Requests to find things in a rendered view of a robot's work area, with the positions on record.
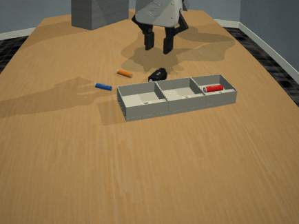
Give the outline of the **blue battery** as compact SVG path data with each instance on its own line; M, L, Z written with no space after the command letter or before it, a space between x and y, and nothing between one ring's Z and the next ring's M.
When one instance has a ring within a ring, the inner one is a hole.
M100 83L95 83L94 87L104 89L104 90L110 90L110 91L112 90L112 86L103 85L103 84L100 84Z

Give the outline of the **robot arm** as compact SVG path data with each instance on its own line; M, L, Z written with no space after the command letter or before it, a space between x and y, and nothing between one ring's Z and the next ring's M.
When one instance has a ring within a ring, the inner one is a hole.
M188 0L182 0L182 2L183 2L183 11L188 11L190 6Z

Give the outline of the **white open-top bin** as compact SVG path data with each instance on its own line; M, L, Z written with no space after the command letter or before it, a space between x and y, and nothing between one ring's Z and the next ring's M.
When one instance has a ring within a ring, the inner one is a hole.
M203 91L212 85L223 90ZM237 89L221 74L121 85L117 90L126 122L229 105L236 96Z

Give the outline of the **red battery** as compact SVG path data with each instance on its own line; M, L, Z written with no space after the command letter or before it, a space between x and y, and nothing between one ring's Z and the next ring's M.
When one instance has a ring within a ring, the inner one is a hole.
M206 92L215 92L215 91L220 91L223 90L222 85L214 85L214 86L209 86L209 87L204 87L203 91Z

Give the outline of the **black 9v battery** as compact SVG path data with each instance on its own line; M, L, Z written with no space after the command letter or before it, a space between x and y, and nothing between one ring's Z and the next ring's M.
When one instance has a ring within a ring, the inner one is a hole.
M161 81L167 78L167 72L162 70L156 70L148 77L148 82L150 81Z

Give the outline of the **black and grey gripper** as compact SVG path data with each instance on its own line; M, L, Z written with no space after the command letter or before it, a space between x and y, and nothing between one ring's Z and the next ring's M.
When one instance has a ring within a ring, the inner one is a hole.
M165 27L163 54L168 54L173 49L174 36L189 28L183 18L182 0L136 0L132 21L145 35L145 50L154 47L153 26ZM180 26L175 28L177 24Z

